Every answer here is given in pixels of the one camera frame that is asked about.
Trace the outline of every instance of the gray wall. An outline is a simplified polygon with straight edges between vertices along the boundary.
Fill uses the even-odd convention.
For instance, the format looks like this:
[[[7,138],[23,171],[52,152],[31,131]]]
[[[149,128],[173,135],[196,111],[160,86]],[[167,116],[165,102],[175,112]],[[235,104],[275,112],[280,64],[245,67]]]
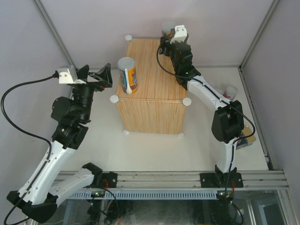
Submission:
[[[300,209],[300,1],[282,0],[245,68],[275,159]]]
[[[194,65],[239,65],[273,0],[42,0],[76,66],[117,66],[125,35],[159,38],[184,24]]]
[[[13,85],[42,79],[66,64],[30,0],[0,1],[0,95]],[[50,139],[56,122],[50,118],[53,100],[69,88],[53,79],[11,92],[5,101],[9,117],[25,130]],[[0,114],[0,222],[12,208],[6,200],[33,173],[47,144],[14,129]],[[13,213],[9,223],[24,218]]]

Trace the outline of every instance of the small box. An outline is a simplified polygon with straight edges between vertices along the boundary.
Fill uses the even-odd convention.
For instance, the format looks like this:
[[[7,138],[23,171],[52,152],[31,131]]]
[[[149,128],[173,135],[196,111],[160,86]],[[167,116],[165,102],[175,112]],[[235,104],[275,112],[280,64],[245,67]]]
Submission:
[[[176,78],[158,65],[157,39],[134,39],[127,45],[126,57],[135,60],[137,91],[127,94],[119,82],[116,103],[125,129],[130,132],[179,134],[182,132],[187,91]],[[174,73],[171,59],[159,55],[163,67]]]
[[[245,126],[244,129],[242,130],[242,137],[248,136],[252,134],[252,131],[250,127]],[[243,138],[241,140],[238,140],[238,143],[236,145],[236,149],[241,149],[246,146],[250,146],[253,144],[253,142],[256,141],[255,135],[252,135],[251,137]]]

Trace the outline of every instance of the can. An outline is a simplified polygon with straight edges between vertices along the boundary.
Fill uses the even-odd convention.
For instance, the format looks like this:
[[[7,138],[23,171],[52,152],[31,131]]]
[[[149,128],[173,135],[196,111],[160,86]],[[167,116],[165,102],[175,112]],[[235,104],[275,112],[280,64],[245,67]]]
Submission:
[[[162,36],[163,37],[168,36],[171,33],[171,29],[174,29],[175,26],[176,26],[176,23],[174,23],[174,22],[163,23],[162,28],[161,28]]]
[[[124,57],[118,61],[118,68],[120,70],[120,78],[122,82],[123,91],[125,93],[127,89],[127,84],[129,84],[132,93],[135,93],[137,90],[137,78],[135,71],[135,61],[130,57]],[[126,80],[125,69],[128,71],[128,81]]]
[[[161,27],[161,34],[163,37],[169,36],[169,38],[171,38],[172,36],[170,36],[171,34],[171,29],[174,29],[176,26],[176,23],[174,22],[165,22],[163,23],[162,27]],[[166,56],[166,48],[162,49],[163,54]]]
[[[234,97],[236,96],[237,93],[238,93],[238,89],[236,87],[234,87],[234,86],[229,85],[226,88],[223,96],[225,98],[229,99],[230,101],[232,101],[234,99]]]

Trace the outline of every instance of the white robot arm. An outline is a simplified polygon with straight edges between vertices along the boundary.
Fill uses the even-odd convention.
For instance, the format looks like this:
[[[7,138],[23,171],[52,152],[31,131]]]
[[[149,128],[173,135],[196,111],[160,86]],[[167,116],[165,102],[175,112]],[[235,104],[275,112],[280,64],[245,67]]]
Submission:
[[[94,92],[112,87],[110,70],[109,63],[97,73],[89,73],[88,65],[77,71],[73,66],[65,66],[58,68],[53,75],[59,78],[59,83],[73,86],[73,99],[59,97],[54,101],[51,117],[58,121],[58,126],[46,154],[25,185],[7,195],[14,207],[20,208],[29,218],[44,223],[74,192],[89,185],[99,186],[102,170],[92,163],[84,165],[79,172],[59,184],[53,185],[53,182],[88,131],[83,124],[90,122]],[[97,82],[88,82],[88,75]]]
[[[204,102],[211,111],[214,112],[218,110],[218,108],[226,107],[227,105],[224,102],[222,102],[222,100],[230,104],[230,101],[227,98],[220,95],[208,83],[206,83],[203,76],[195,76],[194,78],[201,81],[204,85],[199,83],[198,81],[190,80],[187,83],[188,91],[200,98],[200,100]],[[209,89],[212,90],[216,95],[218,95],[220,99],[216,98],[216,96],[214,96],[205,86],[209,87]],[[219,157],[216,166],[222,173],[229,172],[230,163],[232,163],[231,170],[233,170],[236,167],[235,154],[232,160],[232,148],[234,145],[234,150],[236,149],[237,143],[234,143],[236,139],[237,137],[234,137],[228,143],[223,142],[222,148],[219,149]]]
[[[235,165],[235,150],[237,139],[241,136],[241,131],[244,128],[242,106],[239,101],[231,102],[227,98],[215,91],[201,76],[201,73],[192,65],[191,47],[187,44],[188,33],[184,25],[175,26],[171,30],[171,34],[166,37],[161,37],[160,46],[157,53],[169,56],[175,74],[165,70],[159,63],[160,67],[169,74],[176,76],[177,82],[186,90],[195,94],[207,107],[214,112],[212,122],[212,133],[214,137],[223,143],[223,147],[219,149],[219,160],[215,166],[215,174],[211,177],[207,185],[206,177],[201,181],[202,187],[224,187],[227,178],[231,180],[240,180],[240,174],[236,173]]]

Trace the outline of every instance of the white lid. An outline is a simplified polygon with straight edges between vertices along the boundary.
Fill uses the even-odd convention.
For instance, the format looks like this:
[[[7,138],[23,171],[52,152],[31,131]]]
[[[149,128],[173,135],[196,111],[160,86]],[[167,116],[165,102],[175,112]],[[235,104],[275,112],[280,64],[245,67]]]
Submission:
[[[185,105],[185,106],[189,106],[192,104],[192,100],[189,98],[189,97],[185,97],[183,100],[182,100],[182,103]]]
[[[135,67],[135,61],[130,57],[124,57],[118,61],[118,68],[121,70],[132,69],[133,67]]]
[[[117,95],[112,95],[110,101],[112,103],[117,103],[119,101],[119,97]]]
[[[132,36],[131,36],[131,35],[126,35],[126,36],[125,36],[125,39],[126,39],[127,41],[131,41]]]
[[[163,23],[162,31],[170,32],[172,28],[175,28],[175,26],[176,26],[176,23],[174,23],[174,22],[165,22],[165,23]]]

